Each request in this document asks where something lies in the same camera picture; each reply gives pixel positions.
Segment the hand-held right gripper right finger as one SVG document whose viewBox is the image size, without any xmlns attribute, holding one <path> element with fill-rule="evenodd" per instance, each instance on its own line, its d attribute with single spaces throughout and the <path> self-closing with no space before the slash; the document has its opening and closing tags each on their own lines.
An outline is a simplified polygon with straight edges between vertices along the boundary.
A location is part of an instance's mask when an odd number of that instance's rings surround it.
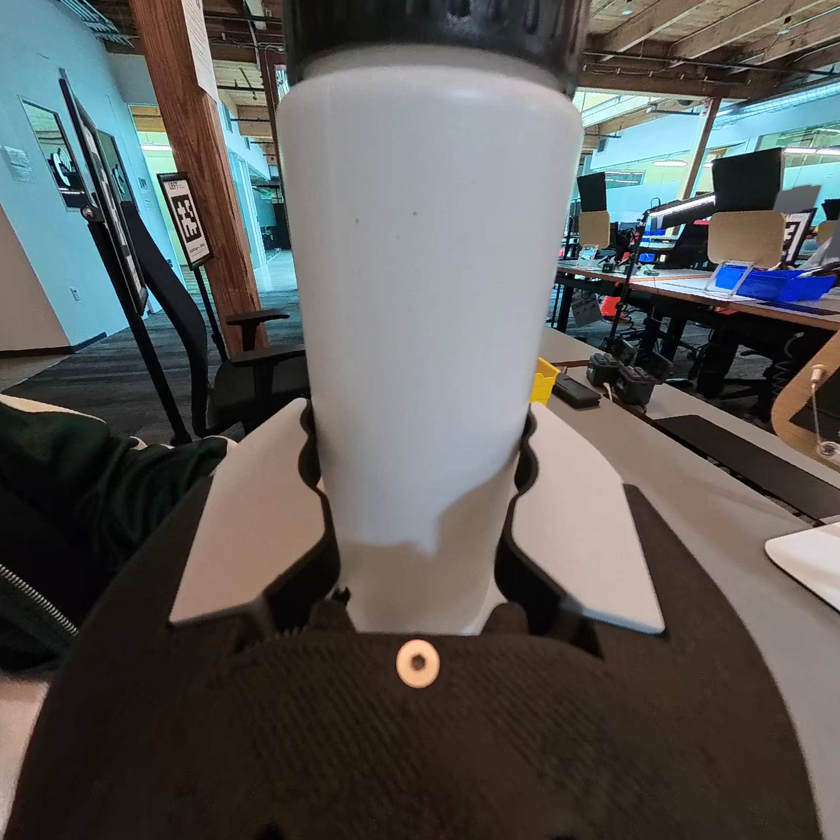
<svg viewBox="0 0 840 840">
<path fill-rule="evenodd" d="M 543 633 L 556 608 L 661 634 L 658 603 L 622 478 L 593 444 L 533 403 L 497 548 L 497 587 Z"/>
</svg>

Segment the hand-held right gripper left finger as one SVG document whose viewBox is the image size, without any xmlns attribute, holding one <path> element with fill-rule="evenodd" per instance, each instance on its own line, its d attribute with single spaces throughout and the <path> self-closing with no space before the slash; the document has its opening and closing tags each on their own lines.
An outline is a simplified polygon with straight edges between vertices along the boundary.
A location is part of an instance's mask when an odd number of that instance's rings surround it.
<svg viewBox="0 0 840 840">
<path fill-rule="evenodd" d="M 244 616 L 254 625 L 306 625 L 340 573 L 320 479 L 312 405 L 297 399 L 214 471 L 170 623 Z"/>
</svg>

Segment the yellow plastic bin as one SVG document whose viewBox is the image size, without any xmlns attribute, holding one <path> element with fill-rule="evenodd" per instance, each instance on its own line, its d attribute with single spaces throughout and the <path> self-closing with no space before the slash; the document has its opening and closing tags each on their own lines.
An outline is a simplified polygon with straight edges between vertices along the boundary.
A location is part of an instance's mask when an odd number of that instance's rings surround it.
<svg viewBox="0 0 840 840">
<path fill-rule="evenodd" d="M 530 403 L 539 403 L 544 406 L 552 395 L 555 382 L 560 369 L 542 357 L 538 358 L 537 369 L 532 381 L 532 389 L 529 397 Z"/>
</svg>

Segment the white bottle black lid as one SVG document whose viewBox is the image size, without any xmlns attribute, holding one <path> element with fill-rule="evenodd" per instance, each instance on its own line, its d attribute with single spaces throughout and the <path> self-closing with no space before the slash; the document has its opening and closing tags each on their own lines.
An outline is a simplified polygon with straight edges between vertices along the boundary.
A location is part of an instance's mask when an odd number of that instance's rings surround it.
<svg viewBox="0 0 840 840">
<path fill-rule="evenodd" d="M 363 633 L 467 631 L 489 596 L 580 159 L 589 9 L 282 3 L 278 151 Z"/>
</svg>

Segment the person's left forearm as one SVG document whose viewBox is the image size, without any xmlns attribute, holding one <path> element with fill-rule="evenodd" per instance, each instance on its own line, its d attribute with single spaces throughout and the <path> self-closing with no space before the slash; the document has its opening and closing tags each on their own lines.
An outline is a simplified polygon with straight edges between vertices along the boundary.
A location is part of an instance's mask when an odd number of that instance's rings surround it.
<svg viewBox="0 0 840 840">
<path fill-rule="evenodd" d="M 95 416 L 1 397 L 2 488 L 109 578 L 237 445 L 223 435 L 146 444 Z"/>
</svg>

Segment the grey desk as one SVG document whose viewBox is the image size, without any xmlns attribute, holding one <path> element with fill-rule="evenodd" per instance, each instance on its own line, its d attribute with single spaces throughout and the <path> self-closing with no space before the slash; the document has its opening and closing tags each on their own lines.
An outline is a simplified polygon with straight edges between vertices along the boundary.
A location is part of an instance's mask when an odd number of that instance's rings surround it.
<svg viewBox="0 0 840 840">
<path fill-rule="evenodd" d="M 805 522 L 609 400 L 575 410 L 551 397 L 549 409 L 645 494 L 740 615 L 795 725 L 822 834 L 838 838 L 838 613 L 764 551 Z"/>
</svg>

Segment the wooden background desk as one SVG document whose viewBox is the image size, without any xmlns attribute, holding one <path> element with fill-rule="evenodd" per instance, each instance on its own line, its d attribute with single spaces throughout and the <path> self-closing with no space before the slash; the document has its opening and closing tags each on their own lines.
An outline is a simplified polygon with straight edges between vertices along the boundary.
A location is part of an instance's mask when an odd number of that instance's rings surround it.
<svg viewBox="0 0 840 840">
<path fill-rule="evenodd" d="M 556 273 L 558 293 L 553 326 L 565 331 L 574 291 L 608 297 L 622 295 L 620 309 L 643 312 L 644 325 L 625 340 L 637 340 L 646 361 L 653 352 L 673 360 L 688 348 L 694 367 L 688 378 L 702 396 L 776 397 L 805 362 L 838 335 L 838 298 L 772 302 L 735 295 L 714 287 L 701 272 L 663 271 L 657 276 L 622 278 L 617 271 L 577 266 L 561 260 Z M 762 379 L 728 377 L 740 348 L 771 361 Z"/>
</svg>

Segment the black flat case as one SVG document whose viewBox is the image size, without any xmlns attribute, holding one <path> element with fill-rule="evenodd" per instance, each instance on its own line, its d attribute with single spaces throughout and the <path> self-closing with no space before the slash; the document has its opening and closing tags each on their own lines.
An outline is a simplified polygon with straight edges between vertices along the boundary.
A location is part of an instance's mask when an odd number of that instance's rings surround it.
<svg viewBox="0 0 840 840">
<path fill-rule="evenodd" d="M 553 396 L 575 410 L 597 407 L 601 395 L 565 373 L 558 373 L 552 388 Z"/>
</svg>

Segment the white monitor base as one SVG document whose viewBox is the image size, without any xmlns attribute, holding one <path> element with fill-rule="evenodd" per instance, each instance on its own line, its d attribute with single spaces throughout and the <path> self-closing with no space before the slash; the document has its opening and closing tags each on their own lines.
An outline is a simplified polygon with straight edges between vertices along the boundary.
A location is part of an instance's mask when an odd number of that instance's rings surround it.
<svg viewBox="0 0 840 840">
<path fill-rule="evenodd" d="M 764 551 L 778 569 L 839 612 L 838 522 L 770 539 Z"/>
</svg>

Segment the wooden screen holder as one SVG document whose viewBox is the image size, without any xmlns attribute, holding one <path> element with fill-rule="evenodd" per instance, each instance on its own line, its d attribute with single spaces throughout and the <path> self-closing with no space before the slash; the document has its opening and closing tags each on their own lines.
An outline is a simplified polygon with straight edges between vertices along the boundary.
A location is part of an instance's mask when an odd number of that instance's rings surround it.
<svg viewBox="0 0 840 840">
<path fill-rule="evenodd" d="M 816 394 L 818 388 L 838 372 L 838 368 L 839 334 L 835 332 L 791 378 L 776 398 L 771 411 L 773 431 L 783 443 L 834 472 L 839 471 L 839 446 L 838 443 L 829 442 L 821 432 Z M 793 423 L 794 415 L 803 408 L 807 408 L 812 415 L 813 432 Z"/>
</svg>

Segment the blue plastic bin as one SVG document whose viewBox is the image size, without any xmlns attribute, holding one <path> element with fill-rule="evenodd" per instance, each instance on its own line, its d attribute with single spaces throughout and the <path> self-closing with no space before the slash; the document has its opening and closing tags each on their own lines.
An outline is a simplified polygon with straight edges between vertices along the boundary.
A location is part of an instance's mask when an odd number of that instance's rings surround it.
<svg viewBox="0 0 840 840">
<path fill-rule="evenodd" d="M 838 273 L 807 276 L 799 269 L 755 269 L 726 262 L 719 266 L 707 288 L 732 292 L 736 297 L 770 302 L 815 301 L 834 288 Z"/>
</svg>

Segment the framed marker sign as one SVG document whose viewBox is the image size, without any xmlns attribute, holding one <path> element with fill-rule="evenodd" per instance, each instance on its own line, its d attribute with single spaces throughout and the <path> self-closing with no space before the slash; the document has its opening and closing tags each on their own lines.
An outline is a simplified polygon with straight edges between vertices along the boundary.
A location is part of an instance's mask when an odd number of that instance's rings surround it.
<svg viewBox="0 0 840 840">
<path fill-rule="evenodd" d="M 176 236 L 181 245 L 188 269 L 193 273 L 204 310 L 209 321 L 211 336 L 221 361 L 228 360 L 223 335 L 217 323 L 214 305 L 207 289 L 202 268 L 214 258 L 207 233 L 188 176 L 184 172 L 156 175 L 164 204 L 171 217 Z"/>
</svg>

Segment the wooden pillar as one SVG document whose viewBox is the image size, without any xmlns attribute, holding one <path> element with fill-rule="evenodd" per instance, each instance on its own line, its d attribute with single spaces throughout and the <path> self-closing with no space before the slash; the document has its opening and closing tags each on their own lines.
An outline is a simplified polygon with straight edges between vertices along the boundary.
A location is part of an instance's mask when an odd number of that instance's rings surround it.
<svg viewBox="0 0 840 840">
<path fill-rule="evenodd" d="M 227 354 L 245 349 L 245 330 L 233 323 L 261 309 L 249 242 L 239 210 L 228 147 L 219 116 L 213 60 L 202 2 L 130 1 L 178 186 L 167 197 L 190 196 L 200 234 L 185 242 L 203 263 Z"/>
</svg>

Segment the large black framed sign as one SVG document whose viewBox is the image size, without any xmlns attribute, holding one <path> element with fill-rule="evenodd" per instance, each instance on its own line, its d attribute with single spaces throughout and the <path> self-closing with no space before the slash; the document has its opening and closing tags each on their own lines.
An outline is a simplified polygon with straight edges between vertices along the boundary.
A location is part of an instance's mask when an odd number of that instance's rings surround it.
<svg viewBox="0 0 840 840">
<path fill-rule="evenodd" d="M 59 87 L 65 100 L 73 130 L 86 163 L 92 184 L 81 215 L 115 290 L 134 341 L 150 375 L 156 394 L 171 426 L 173 445 L 192 441 L 187 432 L 172 389 L 165 378 L 143 316 L 148 289 L 142 278 L 137 255 L 123 215 L 121 194 L 113 180 L 98 136 L 98 129 L 79 103 L 64 69 L 59 69 Z"/>
</svg>

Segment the white paper notice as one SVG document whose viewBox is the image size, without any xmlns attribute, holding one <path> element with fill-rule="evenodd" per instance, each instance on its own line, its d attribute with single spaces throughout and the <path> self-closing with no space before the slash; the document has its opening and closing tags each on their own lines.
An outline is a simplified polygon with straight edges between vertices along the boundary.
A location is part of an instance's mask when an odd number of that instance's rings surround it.
<svg viewBox="0 0 840 840">
<path fill-rule="evenodd" d="M 207 36 L 202 1 L 181 1 L 185 31 L 192 57 L 196 84 L 219 102 L 214 63 Z"/>
</svg>

